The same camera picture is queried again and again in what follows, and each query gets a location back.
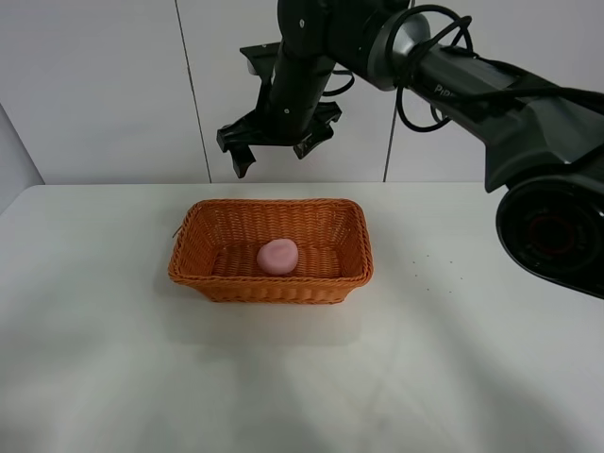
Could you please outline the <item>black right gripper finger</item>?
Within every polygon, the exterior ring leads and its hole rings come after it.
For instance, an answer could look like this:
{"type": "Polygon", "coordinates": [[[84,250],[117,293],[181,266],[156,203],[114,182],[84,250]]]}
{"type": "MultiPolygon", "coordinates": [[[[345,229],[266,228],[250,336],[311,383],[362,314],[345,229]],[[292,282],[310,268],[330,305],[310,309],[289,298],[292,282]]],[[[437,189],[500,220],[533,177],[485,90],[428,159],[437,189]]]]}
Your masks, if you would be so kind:
{"type": "Polygon", "coordinates": [[[298,159],[304,159],[317,146],[330,140],[334,131],[330,124],[313,123],[309,125],[300,143],[294,146],[294,152],[298,159]]]}

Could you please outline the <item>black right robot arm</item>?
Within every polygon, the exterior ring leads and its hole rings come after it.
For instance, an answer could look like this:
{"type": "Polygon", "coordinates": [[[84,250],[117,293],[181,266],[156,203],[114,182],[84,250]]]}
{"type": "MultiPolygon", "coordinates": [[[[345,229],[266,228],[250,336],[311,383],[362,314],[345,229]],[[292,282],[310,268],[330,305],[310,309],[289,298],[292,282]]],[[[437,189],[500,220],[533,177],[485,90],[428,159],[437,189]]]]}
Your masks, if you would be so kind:
{"type": "Polygon", "coordinates": [[[603,96],[564,88],[477,54],[471,20],[410,1],[281,1],[279,42],[243,50],[261,80],[253,110],[217,133],[238,176],[254,146],[299,158],[332,137],[341,112],[329,78],[412,91],[433,128],[456,123],[485,147],[485,189],[505,188],[496,232],[533,275],[603,295],[603,96]]]}

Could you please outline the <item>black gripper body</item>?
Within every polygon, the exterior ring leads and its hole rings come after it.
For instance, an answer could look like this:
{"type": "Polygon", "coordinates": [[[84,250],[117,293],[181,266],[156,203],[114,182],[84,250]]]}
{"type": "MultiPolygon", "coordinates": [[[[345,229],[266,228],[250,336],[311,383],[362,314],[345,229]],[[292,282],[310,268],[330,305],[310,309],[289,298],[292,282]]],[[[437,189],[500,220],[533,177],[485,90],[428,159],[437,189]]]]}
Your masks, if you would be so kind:
{"type": "Polygon", "coordinates": [[[280,42],[270,79],[260,78],[256,106],[244,117],[217,131],[224,152],[243,146],[294,146],[313,123],[338,122],[342,111],[321,97],[335,62],[325,56],[301,59],[280,42]]]}

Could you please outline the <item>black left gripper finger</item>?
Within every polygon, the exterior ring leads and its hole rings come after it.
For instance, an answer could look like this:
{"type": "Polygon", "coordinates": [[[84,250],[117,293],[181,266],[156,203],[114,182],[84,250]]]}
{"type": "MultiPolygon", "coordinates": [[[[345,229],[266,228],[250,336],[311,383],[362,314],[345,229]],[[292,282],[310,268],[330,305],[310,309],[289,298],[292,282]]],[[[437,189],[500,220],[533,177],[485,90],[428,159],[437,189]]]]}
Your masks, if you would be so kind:
{"type": "Polygon", "coordinates": [[[251,149],[249,147],[232,147],[229,153],[237,178],[244,178],[250,166],[256,162],[251,149]]]}

